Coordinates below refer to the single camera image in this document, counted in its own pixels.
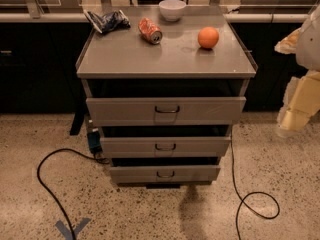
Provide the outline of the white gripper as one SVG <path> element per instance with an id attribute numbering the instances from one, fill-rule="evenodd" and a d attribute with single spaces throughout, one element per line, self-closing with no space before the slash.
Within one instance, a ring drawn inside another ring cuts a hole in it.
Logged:
<path id="1" fill-rule="evenodd" d="M 301 78 L 292 77 L 285 90 L 276 133 L 280 137 L 291 137 L 320 110 L 320 5 L 301 28 L 279 41 L 274 50 L 281 54 L 296 53 L 297 63 L 313 70 Z"/>

